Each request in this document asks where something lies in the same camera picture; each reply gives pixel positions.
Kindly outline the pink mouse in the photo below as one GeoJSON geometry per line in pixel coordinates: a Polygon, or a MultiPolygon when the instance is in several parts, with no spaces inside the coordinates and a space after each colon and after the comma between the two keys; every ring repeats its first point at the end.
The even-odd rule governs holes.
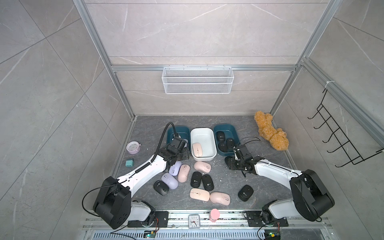
{"type": "Polygon", "coordinates": [[[225,193],[212,192],[210,194],[210,201],[213,204],[220,204],[223,206],[229,206],[231,203],[231,197],[225,193]]]}
{"type": "Polygon", "coordinates": [[[192,149],[195,157],[201,158],[203,156],[203,149],[200,143],[193,143],[192,149]]]}
{"type": "Polygon", "coordinates": [[[210,200],[210,193],[206,190],[193,188],[190,191],[190,197],[195,200],[208,202],[210,200]]]}
{"type": "Polygon", "coordinates": [[[185,183],[187,181],[190,169],[191,167],[189,165],[181,165],[178,173],[178,181],[180,183],[185,183]]]}
{"type": "Polygon", "coordinates": [[[206,162],[198,161],[195,162],[194,168],[197,171],[208,174],[212,170],[212,166],[206,162]]]}

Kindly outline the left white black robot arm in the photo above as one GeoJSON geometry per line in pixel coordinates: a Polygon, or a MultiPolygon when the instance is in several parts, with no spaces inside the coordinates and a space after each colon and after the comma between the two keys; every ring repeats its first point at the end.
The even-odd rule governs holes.
{"type": "Polygon", "coordinates": [[[108,177],[96,197],[93,210],[113,230],[126,221],[138,221],[151,226],[155,219],[155,208],[145,201],[132,201],[133,195],[150,179],[163,172],[176,162],[188,159],[187,141],[175,137],[165,147],[159,149],[151,159],[132,172],[117,179],[108,177]]]}

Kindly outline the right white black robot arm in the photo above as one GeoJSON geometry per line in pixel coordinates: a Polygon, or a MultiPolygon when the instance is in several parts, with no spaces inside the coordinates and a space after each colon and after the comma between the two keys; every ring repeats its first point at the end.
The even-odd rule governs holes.
{"type": "Polygon", "coordinates": [[[265,177],[291,191],[290,199],[271,201],[263,206],[261,218],[266,225],[296,217],[316,222],[335,205],[331,193],[313,170],[292,170],[263,157],[253,157],[245,145],[234,148],[234,155],[225,157],[225,163],[229,170],[241,171],[243,176],[265,177]]]}

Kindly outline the left teal storage box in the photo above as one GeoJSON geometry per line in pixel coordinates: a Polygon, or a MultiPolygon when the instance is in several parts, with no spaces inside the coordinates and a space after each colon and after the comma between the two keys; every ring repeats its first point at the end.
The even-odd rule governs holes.
{"type": "MultiPolygon", "coordinates": [[[[190,151],[191,151],[191,144],[190,144],[190,129],[186,126],[175,126],[176,132],[179,134],[181,139],[184,139],[187,144],[184,147],[184,153],[181,158],[181,161],[186,161],[189,159],[190,151]]],[[[169,128],[167,131],[167,144],[170,144],[172,140],[174,139],[174,130],[173,128],[169,128]]]]}

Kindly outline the teal storage box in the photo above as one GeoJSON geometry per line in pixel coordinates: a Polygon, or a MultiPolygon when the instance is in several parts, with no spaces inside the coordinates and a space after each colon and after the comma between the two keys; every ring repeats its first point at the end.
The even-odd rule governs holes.
{"type": "Polygon", "coordinates": [[[236,145],[237,145],[240,140],[239,140],[239,137],[238,137],[238,134],[237,134],[235,127],[233,125],[230,125],[230,124],[220,124],[220,125],[216,125],[214,127],[214,135],[215,135],[216,147],[218,150],[218,154],[221,156],[225,156],[225,157],[233,155],[236,145],[235,145],[232,152],[223,153],[219,150],[219,148],[218,148],[219,141],[217,140],[217,131],[223,131],[225,133],[226,140],[227,140],[227,138],[233,138],[236,142],[236,145]]]}
{"type": "MultiPolygon", "coordinates": [[[[179,134],[181,139],[184,139],[187,144],[184,147],[184,153],[181,158],[181,161],[186,161],[189,159],[190,151],[191,151],[191,144],[190,144],[190,129],[186,126],[175,126],[176,132],[179,134]]],[[[167,144],[170,144],[172,140],[174,139],[174,130],[173,128],[169,128],[167,131],[167,144]]]]}

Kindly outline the white storage box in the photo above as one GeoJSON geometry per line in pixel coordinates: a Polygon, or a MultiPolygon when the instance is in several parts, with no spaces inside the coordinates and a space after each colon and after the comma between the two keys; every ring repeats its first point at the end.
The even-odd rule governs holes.
{"type": "Polygon", "coordinates": [[[191,130],[191,153],[195,161],[207,162],[213,160],[217,155],[214,132],[210,128],[195,128],[191,130]],[[192,145],[200,143],[203,149],[203,156],[197,158],[194,156],[192,145]]]}

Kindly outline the right teal storage box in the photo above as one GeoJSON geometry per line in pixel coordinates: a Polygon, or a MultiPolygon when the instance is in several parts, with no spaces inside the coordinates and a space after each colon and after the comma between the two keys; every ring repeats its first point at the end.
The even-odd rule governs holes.
{"type": "Polygon", "coordinates": [[[227,140],[227,138],[233,138],[236,142],[236,145],[237,145],[240,140],[239,140],[239,137],[238,137],[238,134],[237,134],[235,127],[233,125],[230,125],[230,124],[220,124],[220,125],[216,125],[214,127],[214,135],[215,135],[216,147],[218,150],[218,154],[221,156],[225,156],[225,157],[233,155],[236,145],[235,145],[232,152],[223,153],[219,150],[219,148],[218,148],[219,141],[217,140],[217,131],[223,131],[225,133],[226,140],[227,140]]]}

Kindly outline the purple mouse top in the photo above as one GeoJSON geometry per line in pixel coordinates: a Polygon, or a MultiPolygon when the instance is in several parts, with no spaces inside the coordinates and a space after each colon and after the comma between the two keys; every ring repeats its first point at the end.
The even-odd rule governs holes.
{"type": "Polygon", "coordinates": [[[177,176],[179,174],[181,166],[182,166],[182,162],[177,161],[174,165],[170,167],[169,174],[171,174],[172,176],[177,176]]]}

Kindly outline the purple mouse middle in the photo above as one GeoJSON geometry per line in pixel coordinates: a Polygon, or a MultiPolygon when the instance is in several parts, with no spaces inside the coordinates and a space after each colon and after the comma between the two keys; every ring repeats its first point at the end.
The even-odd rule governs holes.
{"type": "Polygon", "coordinates": [[[172,176],[170,173],[165,173],[162,175],[161,180],[169,187],[171,190],[175,190],[179,186],[179,182],[172,176]]]}

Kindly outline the brown teddy bear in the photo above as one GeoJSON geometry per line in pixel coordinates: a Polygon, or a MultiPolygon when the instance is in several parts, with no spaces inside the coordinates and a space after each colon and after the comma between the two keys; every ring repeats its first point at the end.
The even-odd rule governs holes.
{"type": "Polygon", "coordinates": [[[259,135],[267,140],[275,150],[288,150],[289,140],[287,134],[281,128],[274,128],[272,124],[273,116],[271,114],[258,111],[255,113],[254,119],[259,128],[259,135]]]}

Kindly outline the small teal block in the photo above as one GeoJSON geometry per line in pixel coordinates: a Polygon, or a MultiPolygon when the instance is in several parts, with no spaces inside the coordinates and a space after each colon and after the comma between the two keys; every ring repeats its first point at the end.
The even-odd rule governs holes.
{"type": "Polygon", "coordinates": [[[133,159],[128,159],[128,160],[126,160],[126,162],[125,162],[125,166],[126,166],[127,168],[129,168],[129,167],[133,167],[133,166],[134,166],[134,160],[133,160],[133,159]]]}

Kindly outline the pink cylinder object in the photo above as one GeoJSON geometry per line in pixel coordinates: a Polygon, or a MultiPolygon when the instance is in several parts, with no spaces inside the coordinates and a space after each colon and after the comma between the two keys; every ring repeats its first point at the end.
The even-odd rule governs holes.
{"type": "Polygon", "coordinates": [[[210,211],[209,220],[215,223],[220,218],[220,211],[218,209],[212,209],[210,211]]]}

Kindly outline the small white desk clock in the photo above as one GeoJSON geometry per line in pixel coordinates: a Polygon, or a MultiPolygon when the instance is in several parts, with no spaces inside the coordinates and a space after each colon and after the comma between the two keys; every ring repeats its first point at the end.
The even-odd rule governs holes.
{"type": "Polygon", "coordinates": [[[191,214],[188,216],[188,228],[189,230],[199,230],[201,227],[200,215],[191,214]]]}

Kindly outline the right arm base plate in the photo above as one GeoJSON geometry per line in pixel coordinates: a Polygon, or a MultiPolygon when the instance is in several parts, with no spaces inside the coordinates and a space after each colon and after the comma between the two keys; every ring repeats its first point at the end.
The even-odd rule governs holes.
{"type": "Polygon", "coordinates": [[[287,218],[275,219],[265,211],[244,211],[244,218],[248,221],[249,227],[288,227],[287,218]]]}

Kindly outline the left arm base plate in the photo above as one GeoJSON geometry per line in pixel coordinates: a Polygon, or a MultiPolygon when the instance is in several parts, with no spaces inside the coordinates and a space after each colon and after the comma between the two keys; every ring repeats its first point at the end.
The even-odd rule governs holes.
{"type": "Polygon", "coordinates": [[[168,221],[169,221],[168,211],[156,211],[156,212],[151,212],[144,221],[129,221],[128,228],[139,228],[139,227],[165,228],[168,226],[168,221]]]}

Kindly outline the black wall hook rack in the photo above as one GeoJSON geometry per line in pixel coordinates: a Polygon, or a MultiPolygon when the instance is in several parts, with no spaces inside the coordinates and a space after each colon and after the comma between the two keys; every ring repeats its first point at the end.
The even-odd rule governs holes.
{"type": "Polygon", "coordinates": [[[322,99],[320,101],[320,104],[316,108],[316,112],[311,116],[307,117],[308,120],[313,120],[316,117],[320,117],[322,120],[322,123],[318,127],[313,127],[314,130],[319,130],[323,126],[326,126],[328,130],[330,131],[329,138],[322,142],[324,144],[329,143],[332,139],[336,140],[336,143],[338,144],[337,147],[335,147],[333,150],[327,150],[328,154],[332,154],[337,152],[338,150],[342,150],[344,154],[347,156],[348,161],[341,164],[341,165],[335,165],[336,168],[343,168],[346,165],[358,165],[360,163],[363,163],[373,157],[376,157],[377,155],[381,155],[384,153],[384,148],[381,148],[377,151],[375,151],[374,154],[372,154],[369,157],[364,158],[362,154],[358,151],[356,146],[353,144],[353,142],[350,140],[350,138],[347,136],[346,131],[342,129],[342,127],[338,124],[338,122],[335,120],[335,118],[332,116],[330,111],[325,107],[324,100],[326,98],[328,90],[324,89],[322,94],[322,99]]]}

